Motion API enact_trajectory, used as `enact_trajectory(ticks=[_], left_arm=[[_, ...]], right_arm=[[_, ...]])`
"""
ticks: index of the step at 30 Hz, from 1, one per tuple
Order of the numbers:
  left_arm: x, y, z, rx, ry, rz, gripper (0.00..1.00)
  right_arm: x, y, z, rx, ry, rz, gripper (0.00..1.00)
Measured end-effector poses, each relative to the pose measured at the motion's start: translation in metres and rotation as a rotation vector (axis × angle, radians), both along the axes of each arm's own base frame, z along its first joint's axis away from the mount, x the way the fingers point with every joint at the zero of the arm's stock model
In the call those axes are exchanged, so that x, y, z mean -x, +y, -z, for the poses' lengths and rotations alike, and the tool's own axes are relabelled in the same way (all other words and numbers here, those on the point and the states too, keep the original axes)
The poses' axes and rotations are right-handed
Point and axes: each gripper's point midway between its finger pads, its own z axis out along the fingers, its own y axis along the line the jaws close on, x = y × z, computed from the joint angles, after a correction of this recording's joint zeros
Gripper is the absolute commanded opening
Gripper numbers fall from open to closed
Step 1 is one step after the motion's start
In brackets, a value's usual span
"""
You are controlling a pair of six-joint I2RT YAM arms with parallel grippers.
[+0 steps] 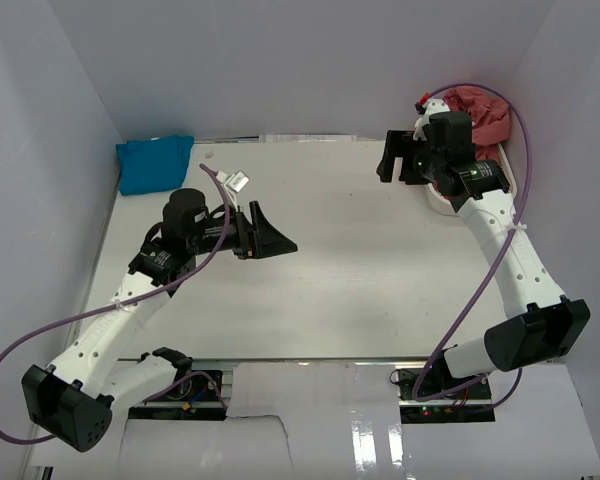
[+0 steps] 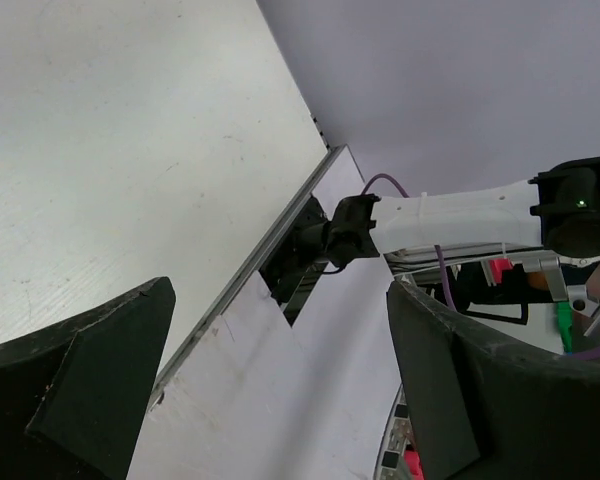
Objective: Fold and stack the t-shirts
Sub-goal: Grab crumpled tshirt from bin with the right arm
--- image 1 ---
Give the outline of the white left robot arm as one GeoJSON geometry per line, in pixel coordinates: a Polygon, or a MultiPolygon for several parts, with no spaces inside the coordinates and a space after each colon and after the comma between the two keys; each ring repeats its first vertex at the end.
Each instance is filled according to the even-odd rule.
{"type": "Polygon", "coordinates": [[[139,253],[112,297],[113,310],[97,315],[78,339],[46,367],[22,378],[32,422],[86,452],[103,438],[115,413],[153,395],[179,399],[191,387],[191,358],[159,348],[136,366],[112,372],[121,354],[149,319],[192,272],[199,255],[230,250],[241,260],[294,253],[297,245],[273,227],[256,201],[249,210],[209,210],[202,192],[179,189],[147,232],[139,253]]]}

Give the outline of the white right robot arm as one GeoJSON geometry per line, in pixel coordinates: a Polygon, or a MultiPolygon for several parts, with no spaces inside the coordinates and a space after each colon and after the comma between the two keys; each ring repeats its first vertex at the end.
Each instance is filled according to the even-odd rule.
{"type": "Polygon", "coordinates": [[[571,300],[553,280],[524,227],[514,197],[495,160],[476,158],[470,117],[462,112],[429,114],[413,131],[390,130],[377,174],[391,181],[432,184],[469,228],[498,286],[505,319],[480,338],[437,355],[443,366],[431,374],[433,390],[452,399],[468,378],[508,372],[565,356],[590,319],[582,299],[571,300]]]}

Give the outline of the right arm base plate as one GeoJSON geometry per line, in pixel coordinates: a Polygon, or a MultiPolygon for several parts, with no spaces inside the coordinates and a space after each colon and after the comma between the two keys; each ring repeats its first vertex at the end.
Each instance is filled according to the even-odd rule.
{"type": "Polygon", "coordinates": [[[418,369],[394,369],[389,382],[398,388],[403,425],[493,423],[492,393],[487,380],[430,402],[417,402],[412,396],[418,369]]]}

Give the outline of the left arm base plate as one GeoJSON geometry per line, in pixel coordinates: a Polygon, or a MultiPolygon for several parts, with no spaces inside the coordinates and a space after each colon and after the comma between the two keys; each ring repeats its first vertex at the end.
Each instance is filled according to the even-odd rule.
{"type": "Polygon", "coordinates": [[[204,376],[188,379],[169,393],[129,409],[129,420],[224,421],[225,408],[204,376]]]}

